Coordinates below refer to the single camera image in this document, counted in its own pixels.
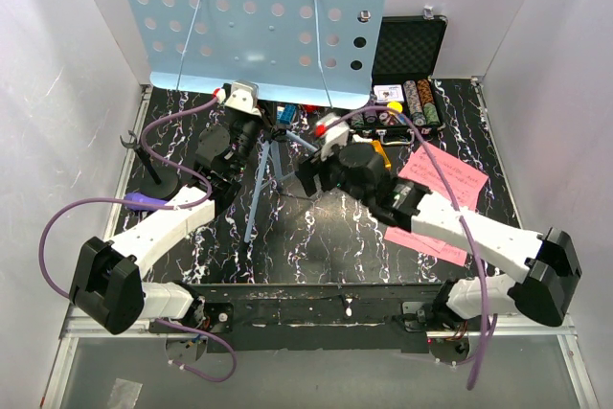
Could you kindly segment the yellow round chip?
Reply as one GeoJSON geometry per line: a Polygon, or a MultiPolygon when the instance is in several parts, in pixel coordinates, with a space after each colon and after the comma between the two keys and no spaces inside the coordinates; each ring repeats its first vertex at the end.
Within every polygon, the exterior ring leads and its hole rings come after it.
{"type": "Polygon", "coordinates": [[[401,114],[403,112],[402,104],[400,102],[397,102],[397,101],[388,102],[387,103],[387,107],[389,109],[392,109],[397,114],[401,114]]]}

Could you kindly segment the purple toy microphone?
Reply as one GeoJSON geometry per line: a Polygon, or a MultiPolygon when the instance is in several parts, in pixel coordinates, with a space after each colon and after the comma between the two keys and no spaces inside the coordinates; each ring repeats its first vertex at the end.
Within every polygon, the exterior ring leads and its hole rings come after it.
{"type": "Polygon", "coordinates": [[[124,197],[124,206],[133,212],[148,212],[163,209],[167,200],[153,198],[142,193],[127,193],[124,197]]]}

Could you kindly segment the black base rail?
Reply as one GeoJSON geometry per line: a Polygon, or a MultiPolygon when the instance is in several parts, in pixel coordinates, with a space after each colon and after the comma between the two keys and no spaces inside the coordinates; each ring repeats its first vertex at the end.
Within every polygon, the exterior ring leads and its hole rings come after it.
{"type": "Polygon", "coordinates": [[[460,339],[475,319],[435,300],[440,284],[196,284],[186,313],[162,317],[212,333],[235,351],[428,351],[427,335],[460,339]]]}

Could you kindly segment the pink sheet music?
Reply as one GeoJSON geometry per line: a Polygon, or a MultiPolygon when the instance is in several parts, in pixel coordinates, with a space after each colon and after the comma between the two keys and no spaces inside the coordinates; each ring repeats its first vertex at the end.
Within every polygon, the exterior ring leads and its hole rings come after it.
{"type": "MultiPolygon", "coordinates": [[[[459,205],[475,211],[479,194],[486,185],[488,177],[449,153],[429,143],[425,145],[434,155],[459,205]]],[[[398,176],[421,183],[432,191],[449,198],[449,194],[423,146],[420,146],[416,152],[409,156],[408,162],[398,176]]]]}
{"type": "Polygon", "coordinates": [[[463,266],[466,261],[467,252],[465,250],[458,249],[439,239],[414,235],[398,228],[388,228],[384,238],[397,245],[454,265],[463,266]]]}

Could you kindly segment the black microphone stand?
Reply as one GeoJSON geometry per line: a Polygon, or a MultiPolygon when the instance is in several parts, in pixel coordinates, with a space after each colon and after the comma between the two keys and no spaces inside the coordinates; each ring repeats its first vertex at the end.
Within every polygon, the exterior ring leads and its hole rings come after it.
{"type": "Polygon", "coordinates": [[[134,131],[129,130],[129,141],[120,137],[121,144],[126,149],[134,151],[145,168],[146,175],[141,181],[139,192],[151,198],[159,200],[172,199],[180,189],[180,179],[178,173],[170,167],[155,167],[149,154],[144,150],[134,131]]]}

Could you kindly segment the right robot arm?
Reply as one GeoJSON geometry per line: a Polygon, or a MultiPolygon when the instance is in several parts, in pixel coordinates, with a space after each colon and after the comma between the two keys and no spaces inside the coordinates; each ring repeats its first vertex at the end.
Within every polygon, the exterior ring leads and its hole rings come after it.
{"type": "Polygon", "coordinates": [[[555,227],[538,233],[457,211],[440,193],[390,173],[365,143],[318,150],[299,163],[297,177],[307,195],[339,189],[392,228],[439,239],[500,269],[497,276],[445,282],[431,304],[441,328],[458,328],[482,313],[520,313],[547,327],[563,323],[582,275],[568,233],[555,227]]]}

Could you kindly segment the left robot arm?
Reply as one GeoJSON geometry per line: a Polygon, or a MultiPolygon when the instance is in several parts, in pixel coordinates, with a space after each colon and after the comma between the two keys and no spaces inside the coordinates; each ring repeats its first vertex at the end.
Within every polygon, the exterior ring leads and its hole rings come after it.
{"type": "Polygon", "coordinates": [[[261,117],[225,111],[198,139],[196,175],[168,204],[108,241],[92,237],[80,249],[69,300],[112,334],[140,319],[169,319],[182,331],[205,320],[204,299],[182,282],[145,283],[143,277],[172,247],[223,214],[241,188],[240,177],[260,135],[261,117]]]}

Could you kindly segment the black poker chip case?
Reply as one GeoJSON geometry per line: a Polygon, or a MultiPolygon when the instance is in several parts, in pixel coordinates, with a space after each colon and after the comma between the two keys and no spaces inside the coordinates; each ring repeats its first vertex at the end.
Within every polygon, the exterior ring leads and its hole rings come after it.
{"type": "Polygon", "coordinates": [[[447,29],[443,15],[388,16],[382,19],[372,72],[375,85],[400,84],[403,114],[422,135],[445,128],[442,98],[437,95],[434,70],[447,29]]]}

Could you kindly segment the blue toy brick block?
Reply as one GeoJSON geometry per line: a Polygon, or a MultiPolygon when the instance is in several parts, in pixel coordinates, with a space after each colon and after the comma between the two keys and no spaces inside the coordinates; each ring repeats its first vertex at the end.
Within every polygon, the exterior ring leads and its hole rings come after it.
{"type": "Polygon", "coordinates": [[[291,125],[296,117],[297,106],[292,103],[278,104],[276,108],[276,123],[291,125]]]}

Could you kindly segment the white card deck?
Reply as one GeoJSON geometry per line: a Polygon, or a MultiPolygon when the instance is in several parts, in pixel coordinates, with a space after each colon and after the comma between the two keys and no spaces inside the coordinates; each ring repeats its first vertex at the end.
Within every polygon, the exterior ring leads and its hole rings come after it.
{"type": "Polygon", "coordinates": [[[373,92],[375,94],[375,101],[378,104],[405,101],[403,88],[400,84],[375,85],[373,92]]]}

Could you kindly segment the light blue music stand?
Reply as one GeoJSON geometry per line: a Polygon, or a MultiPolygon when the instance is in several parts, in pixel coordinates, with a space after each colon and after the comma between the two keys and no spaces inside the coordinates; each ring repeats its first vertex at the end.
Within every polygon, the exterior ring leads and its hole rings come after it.
{"type": "Polygon", "coordinates": [[[128,0],[152,85],[356,109],[371,90],[385,0],[128,0]]]}

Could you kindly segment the yellow toy bin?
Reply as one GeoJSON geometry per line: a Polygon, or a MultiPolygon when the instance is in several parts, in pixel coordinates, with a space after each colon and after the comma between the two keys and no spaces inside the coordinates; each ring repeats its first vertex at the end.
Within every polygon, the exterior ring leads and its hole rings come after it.
{"type": "Polygon", "coordinates": [[[375,152],[378,153],[382,157],[385,169],[387,171],[390,171],[392,167],[391,160],[389,159],[381,142],[378,140],[372,140],[371,145],[373,146],[375,152]]]}

